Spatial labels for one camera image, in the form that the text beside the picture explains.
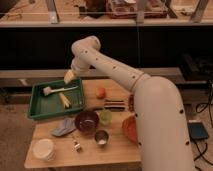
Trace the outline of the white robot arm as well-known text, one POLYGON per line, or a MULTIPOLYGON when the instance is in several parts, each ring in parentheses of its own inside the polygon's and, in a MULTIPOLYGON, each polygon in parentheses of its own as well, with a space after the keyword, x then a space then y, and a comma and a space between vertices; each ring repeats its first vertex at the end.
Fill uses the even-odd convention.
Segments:
POLYGON ((134 112, 142 171, 196 171, 182 97, 165 77, 151 76, 100 52, 95 36, 71 45, 74 58, 64 76, 95 67, 134 95, 134 112))

